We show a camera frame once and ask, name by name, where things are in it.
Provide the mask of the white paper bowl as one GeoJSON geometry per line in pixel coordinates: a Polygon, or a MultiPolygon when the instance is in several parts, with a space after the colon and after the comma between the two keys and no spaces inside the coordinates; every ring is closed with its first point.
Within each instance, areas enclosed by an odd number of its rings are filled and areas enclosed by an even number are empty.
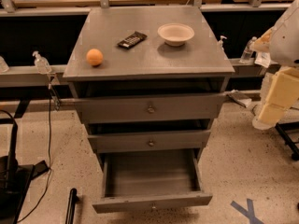
{"type": "Polygon", "coordinates": [[[158,28],[158,35],[167,45],[179,47],[194,37],[194,30],[185,24],[168,23],[158,28]]]}

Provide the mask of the small white pump bottle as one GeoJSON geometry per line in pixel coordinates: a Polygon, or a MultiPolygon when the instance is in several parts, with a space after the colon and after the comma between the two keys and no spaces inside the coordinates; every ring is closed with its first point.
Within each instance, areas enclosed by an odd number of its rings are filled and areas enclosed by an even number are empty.
{"type": "Polygon", "coordinates": [[[222,50],[224,50],[223,43],[224,43],[224,41],[225,41],[226,39],[227,39],[226,36],[221,35],[221,36],[220,36],[220,40],[218,41],[218,45],[219,45],[219,47],[220,47],[222,50]]]}

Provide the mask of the grey middle drawer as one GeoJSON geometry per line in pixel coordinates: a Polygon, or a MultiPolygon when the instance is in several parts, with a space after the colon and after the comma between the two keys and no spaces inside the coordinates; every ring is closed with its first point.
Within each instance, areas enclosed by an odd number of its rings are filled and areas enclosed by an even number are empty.
{"type": "Polygon", "coordinates": [[[110,133],[89,135],[98,153],[168,150],[205,147],[210,131],[173,131],[145,133],[110,133]]]}

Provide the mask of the white wipe packet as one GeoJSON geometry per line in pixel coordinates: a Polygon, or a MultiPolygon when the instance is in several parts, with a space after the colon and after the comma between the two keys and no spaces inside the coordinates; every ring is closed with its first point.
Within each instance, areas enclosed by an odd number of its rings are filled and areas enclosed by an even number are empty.
{"type": "Polygon", "coordinates": [[[254,63],[268,68],[271,63],[270,54],[268,52],[257,52],[254,63]]]}

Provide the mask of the black bar on floor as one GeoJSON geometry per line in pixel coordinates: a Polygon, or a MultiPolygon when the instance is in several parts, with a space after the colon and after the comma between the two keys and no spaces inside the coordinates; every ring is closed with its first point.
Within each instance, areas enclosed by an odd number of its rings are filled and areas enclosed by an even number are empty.
{"type": "Polygon", "coordinates": [[[77,190],[75,188],[72,188],[69,192],[65,224],[73,224],[77,201],[78,201],[77,190]]]}

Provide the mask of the grey top drawer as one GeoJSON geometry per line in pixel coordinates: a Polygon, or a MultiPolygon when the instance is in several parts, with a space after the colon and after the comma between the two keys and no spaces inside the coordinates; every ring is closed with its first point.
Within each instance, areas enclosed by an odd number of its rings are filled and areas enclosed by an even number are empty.
{"type": "Polygon", "coordinates": [[[121,123],[184,119],[215,119],[223,94],[178,94],[114,96],[77,99],[76,109],[83,123],[121,123]]]}

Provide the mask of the clear pump sanitizer bottle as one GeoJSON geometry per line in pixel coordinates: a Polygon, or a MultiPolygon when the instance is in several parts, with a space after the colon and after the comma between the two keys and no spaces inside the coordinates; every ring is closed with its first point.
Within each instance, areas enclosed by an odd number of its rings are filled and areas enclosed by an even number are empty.
{"type": "Polygon", "coordinates": [[[33,57],[35,58],[35,67],[40,74],[46,75],[51,72],[51,67],[48,60],[45,57],[41,56],[38,51],[33,52],[33,57]]]}

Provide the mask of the clear plastic water bottle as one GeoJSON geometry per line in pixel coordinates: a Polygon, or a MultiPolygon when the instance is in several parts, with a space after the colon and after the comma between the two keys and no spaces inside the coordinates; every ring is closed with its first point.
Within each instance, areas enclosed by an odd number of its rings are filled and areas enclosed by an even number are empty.
{"type": "Polygon", "coordinates": [[[249,59],[251,58],[252,54],[253,54],[253,50],[250,48],[254,42],[257,40],[257,37],[256,36],[253,36],[251,38],[251,40],[247,43],[247,45],[245,46],[244,50],[243,50],[243,53],[241,55],[241,58],[240,58],[240,62],[241,63],[247,63],[249,61],[249,59]]]}

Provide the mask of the grey bottom drawer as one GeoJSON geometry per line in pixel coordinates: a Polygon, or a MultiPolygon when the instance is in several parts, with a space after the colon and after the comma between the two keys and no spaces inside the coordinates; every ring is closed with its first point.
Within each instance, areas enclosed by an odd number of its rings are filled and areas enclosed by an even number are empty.
{"type": "Polygon", "coordinates": [[[207,205],[191,149],[111,153],[105,156],[98,213],[207,205]]]}

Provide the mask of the grey drawer cabinet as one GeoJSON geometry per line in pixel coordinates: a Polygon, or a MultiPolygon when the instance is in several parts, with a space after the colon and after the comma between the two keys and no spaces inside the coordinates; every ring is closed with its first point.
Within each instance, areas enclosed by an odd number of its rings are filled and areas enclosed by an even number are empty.
{"type": "MultiPolygon", "coordinates": [[[[178,94],[223,94],[234,68],[219,47],[201,11],[196,7],[111,7],[90,11],[67,67],[75,99],[178,94]],[[181,23],[194,37],[179,47],[167,45],[158,28],[181,23]],[[118,46],[135,31],[147,39],[130,49],[118,46]],[[104,60],[91,66],[90,49],[104,60]]],[[[89,135],[173,131],[210,131],[214,119],[184,119],[121,123],[81,123],[89,135]]]]}

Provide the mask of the orange fruit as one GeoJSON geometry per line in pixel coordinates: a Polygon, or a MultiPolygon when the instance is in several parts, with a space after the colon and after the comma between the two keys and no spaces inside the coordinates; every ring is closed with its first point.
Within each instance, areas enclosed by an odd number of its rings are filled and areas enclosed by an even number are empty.
{"type": "Polygon", "coordinates": [[[86,54],[86,60],[91,66],[98,66],[104,60],[104,56],[99,49],[90,49],[86,54]]]}

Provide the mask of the black stand base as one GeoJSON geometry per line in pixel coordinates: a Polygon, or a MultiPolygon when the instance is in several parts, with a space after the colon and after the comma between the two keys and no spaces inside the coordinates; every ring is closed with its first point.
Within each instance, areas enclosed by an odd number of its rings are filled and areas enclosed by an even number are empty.
{"type": "Polygon", "coordinates": [[[41,161],[36,165],[19,165],[16,159],[18,124],[13,116],[3,110],[6,118],[0,124],[11,124],[8,154],[0,158],[0,224],[17,224],[30,183],[50,168],[41,161]]]}

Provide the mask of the white folded cloth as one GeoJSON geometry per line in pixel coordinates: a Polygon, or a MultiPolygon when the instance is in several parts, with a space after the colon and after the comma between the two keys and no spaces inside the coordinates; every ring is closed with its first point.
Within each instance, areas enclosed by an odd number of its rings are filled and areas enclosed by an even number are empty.
{"type": "Polygon", "coordinates": [[[249,107],[249,105],[251,104],[251,99],[244,93],[242,93],[241,91],[237,91],[237,90],[232,90],[228,93],[228,96],[235,101],[236,103],[238,103],[239,105],[242,105],[244,107],[249,107]]]}

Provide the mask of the black stand leg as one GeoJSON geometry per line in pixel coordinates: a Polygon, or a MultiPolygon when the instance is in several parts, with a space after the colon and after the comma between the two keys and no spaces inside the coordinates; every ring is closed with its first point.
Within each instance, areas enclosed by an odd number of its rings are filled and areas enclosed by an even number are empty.
{"type": "Polygon", "coordinates": [[[285,145],[291,149],[292,159],[294,161],[299,161],[299,147],[297,146],[297,142],[292,141],[292,139],[288,135],[288,131],[299,129],[299,121],[290,123],[278,123],[275,126],[275,129],[284,140],[285,145]]]}

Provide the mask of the grey drawer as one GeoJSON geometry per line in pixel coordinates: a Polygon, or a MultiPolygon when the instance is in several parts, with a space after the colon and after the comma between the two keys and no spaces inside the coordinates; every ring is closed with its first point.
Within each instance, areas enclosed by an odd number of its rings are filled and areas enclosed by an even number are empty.
{"type": "Polygon", "coordinates": [[[191,149],[111,153],[105,156],[98,213],[207,205],[191,149]]]}
{"type": "Polygon", "coordinates": [[[110,133],[89,135],[98,153],[168,150],[205,147],[210,131],[173,131],[145,133],[110,133]]]}
{"type": "Polygon", "coordinates": [[[215,119],[223,94],[178,94],[114,96],[77,99],[76,109],[83,123],[121,123],[184,119],[215,119]]]}

